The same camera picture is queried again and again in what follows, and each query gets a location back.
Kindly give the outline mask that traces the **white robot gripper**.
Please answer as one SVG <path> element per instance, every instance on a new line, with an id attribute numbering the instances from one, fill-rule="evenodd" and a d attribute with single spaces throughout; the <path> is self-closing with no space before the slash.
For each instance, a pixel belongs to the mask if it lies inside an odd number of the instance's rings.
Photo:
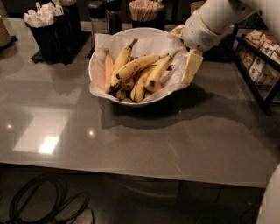
<path id="1" fill-rule="evenodd" d="M 186 61 L 181 82 L 190 84 L 203 62 L 203 52 L 217 46 L 225 37 L 228 16 L 225 13 L 211 14 L 211 24 L 203 19 L 196 10 L 186 21 L 173 28 L 167 35 L 169 39 L 183 39 L 185 46 L 191 50 L 185 55 Z"/>

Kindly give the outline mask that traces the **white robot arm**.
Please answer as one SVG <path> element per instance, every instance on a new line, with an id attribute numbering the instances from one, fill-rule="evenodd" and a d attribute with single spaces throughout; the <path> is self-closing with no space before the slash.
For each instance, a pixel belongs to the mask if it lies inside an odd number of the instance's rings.
<path id="1" fill-rule="evenodd" d="M 190 52 L 186 55 L 181 83 L 189 84 L 203 61 L 202 54 L 217 46 L 226 29 L 257 13 L 276 41 L 280 40 L 279 0 L 206 0 L 168 37 L 180 39 Z"/>

